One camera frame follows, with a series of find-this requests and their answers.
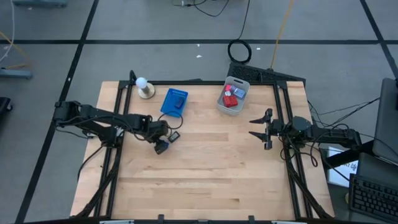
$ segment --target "gray floor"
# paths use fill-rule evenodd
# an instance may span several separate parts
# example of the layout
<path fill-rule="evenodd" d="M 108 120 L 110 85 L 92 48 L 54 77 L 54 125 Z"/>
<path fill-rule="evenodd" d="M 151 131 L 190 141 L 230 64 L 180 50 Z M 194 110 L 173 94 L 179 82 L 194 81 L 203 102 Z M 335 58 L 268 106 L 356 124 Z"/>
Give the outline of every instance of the gray floor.
<path fill-rule="evenodd" d="M 93 0 L 69 0 L 64 9 L 16 7 L 16 39 L 79 39 Z M 193 7 L 170 1 L 99 0 L 88 39 L 233 39 L 243 23 L 247 1 L 231 0 L 224 13 L 210 18 Z M 244 39 L 275 39 L 289 1 L 252 0 Z M 367 0 L 385 39 L 398 39 L 394 0 Z M 216 12 L 224 0 L 202 5 Z M 9 1 L 0 1 L 0 31 L 11 36 Z M 283 39 L 375 40 L 359 1 L 295 1 Z M 0 55 L 4 52 L 0 45 Z M 76 45 L 20 45 L 31 57 L 32 80 L 0 79 L 0 96 L 15 108 L 0 133 L 0 223 L 15 221 L 49 128 Z M 249 65 L 268 68 L 273 44 L 252 44 Z M 398 45 L 388 46 L 398 57 Z M 101 82 L 127 79 L 130 69 L 150 80 L 222 80 L 228 71 L 226 44 L 85 45 L 67 99 L 95 105 Z M 246 54 L 240 46 L 234 55 Z M 23 62 L 12 50 L 0 67 Z M 280 45 L 275 71 L 307 79 L 307 96 L 319 112 L 379 96 L 381 81 L 394 78 L 379 45 Z M 324 116 L 333 122 L 345 113 Z M 345 123 L 372 135 L 377 103 Z M 26 221 L 66 218 L 76 189 L 76 173 L 86 142 L 56 133 Z"/>

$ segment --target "wooden table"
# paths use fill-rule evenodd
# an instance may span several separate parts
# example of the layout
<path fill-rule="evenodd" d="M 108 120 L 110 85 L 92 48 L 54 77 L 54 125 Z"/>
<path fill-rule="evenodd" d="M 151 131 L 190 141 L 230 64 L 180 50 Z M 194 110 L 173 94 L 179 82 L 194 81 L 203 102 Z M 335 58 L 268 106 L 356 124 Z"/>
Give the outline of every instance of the wooden table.
<path fill-rule="evenodd" d="M 98 108 L 113 110 L 117 87 L 118 82 L 102 84 Z M 159 85 L 149 100 L 141 99 L 134 87 L 129 112 L 151 114 L 157 119 L 169 88 L 189 92 L 184 123 L 178 130 L 181 137 L 157 155 L 153 144 L 126 134 L 112 218 L 157 219 L 158 214 L 164 214 L 165 219 L 179 220 L 247 220 L 248 215 L 256 220 L 294 220 L 286 166 L 279 156 L 282 143 L 273 138 L 273 148 L 265 151 L 263 143 L 248 134 L 264 132 L 265 125 L 249 121 L 261 118 L 266 109 L 272 108 L 273 118 L 277 118 L 273 88 L 251 86 L 242 112 L 234 117 L 216 109 L 222 86 Z M 288 88 L 293 114 L 311 120 L 303 83 L 288 82 Z M 284 107 L 282 91 L 280 97 Z M 165 119 L 171 127 L 180 123 L 178 118 Z M 97 139 L 89 140 L 85 158 L 99 145 Z M 97 190 L 104 152 L 82 170 L 71 215 L 77 214 Z M 318 152 L 314 156 L 321 161 Z M 322 164 L 313 167 L 306 155 L 302 160 L 309 190 L 334 216 Z M 296 188 L 304 217 L 302 194 Z M 104 194 L 102 214 L 107 197 L 108 192 Z"/>

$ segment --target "gray bin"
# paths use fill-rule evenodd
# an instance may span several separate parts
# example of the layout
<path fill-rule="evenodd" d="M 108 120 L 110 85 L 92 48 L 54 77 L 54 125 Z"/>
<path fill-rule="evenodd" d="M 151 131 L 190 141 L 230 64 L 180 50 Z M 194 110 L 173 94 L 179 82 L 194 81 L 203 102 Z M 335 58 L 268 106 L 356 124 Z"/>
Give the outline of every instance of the gray bin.
<path fill-rule="evenodd" d="M 237 106 L 232 106 L 230 108 L 227 108 L 224 106 L 223 97 L 224 97 L 226 85 L 234 85 L 246 92 L 243 99 L 239 99 L 238 97 L 236 97 L 236 99 L 238 100 Z M 238 78 L 235 78 L 235 77 L 226 77 L 223 90 L 221 91 L 220 97 L 218 97 L 218 100 L 217 100 L 217 109 L 223 113 L 226 113 L 226 114 L 229 114 L 232 116 L 237 116 L 243 108 L 244 100 L 246 99 L 246 96 L 248 95 L 249 89 L 250 89 L 250 84 L 248 82 L 238 79 Z"/>

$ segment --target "keyboard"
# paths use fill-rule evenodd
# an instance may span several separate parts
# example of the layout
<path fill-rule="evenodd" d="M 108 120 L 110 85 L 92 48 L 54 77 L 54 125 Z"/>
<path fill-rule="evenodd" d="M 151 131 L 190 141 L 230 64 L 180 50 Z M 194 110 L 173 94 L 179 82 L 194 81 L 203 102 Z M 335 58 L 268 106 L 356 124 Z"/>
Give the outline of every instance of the keyboard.
<path fill-rule="evenodd" d="M 351 174 L 348 205 L 352 211 L 387 222 L 398 222 L 398 187 Z"/>
<path fill-rule="evenodd" d="M 272 70 L 264 70 L 261 68 L 242 65 L 231 62 L 229 65 L 228 76 L 240 78 L 248 82 L 266 81 L 301 81 L 305 85 L 305 79 L 286 75 Z"/>

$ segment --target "blue box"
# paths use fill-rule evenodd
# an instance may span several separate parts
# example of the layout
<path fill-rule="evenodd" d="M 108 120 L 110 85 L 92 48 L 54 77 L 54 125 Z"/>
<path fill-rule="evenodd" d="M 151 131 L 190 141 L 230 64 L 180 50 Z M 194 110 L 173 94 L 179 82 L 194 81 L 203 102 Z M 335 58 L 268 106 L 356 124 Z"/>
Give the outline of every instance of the blue box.
<path fill-rule="evenodd" d="M 184 102 L 183 105 L 178 109 L 175 107 L 175 104 L 181 98 L 184 99 Z M 188 92 L 169 88 L 166 97 L 163 101 L 163 105 L 162 108 L 160 109 L 160 112 L 162 112 L 163 114 L 167 114 L 169 116 L 179 118 L 180 115 L 182 115 L 185 104 L 187 103 L 187 98 L 188 98 Z"/>

